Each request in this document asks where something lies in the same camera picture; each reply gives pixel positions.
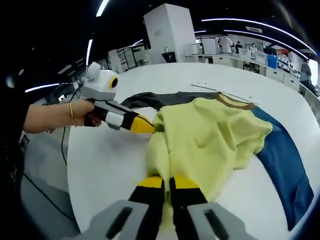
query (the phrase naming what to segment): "white table surface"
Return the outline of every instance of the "white table surface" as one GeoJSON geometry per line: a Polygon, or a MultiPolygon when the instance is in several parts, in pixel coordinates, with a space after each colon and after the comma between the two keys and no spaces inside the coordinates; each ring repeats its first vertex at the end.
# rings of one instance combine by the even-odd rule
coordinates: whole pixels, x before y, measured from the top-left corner
{"type": "MultiPolygon", "coordinates": [[[[320,193],[320,129],[305,99],[291,88],[253,72],[205,63],[166,63],[138,67],[120,75],[115,100],[142,92],[167,94],[210,92],[191,86],[197,81],[230,93],[252,96],[258,106],[282,123],[301,155],[315,196],[320,193]]],[[[153,120],[150,107],[137,112],[153,120]]],[[[73,212],[80,230],[120,199],[128,199],[146,175],[145,151],[149,135],[99,128],[72,127],[67,155],[67,178],[73,212]]],[[[285,212],[268,173],[256,156],[246,169],[235,170],[217,202],[245,223],[259,240],[291,239],[303,221],[288,232],[285,212]]],[[[177,239],[174,231],[158,239],[177,239]]]]}

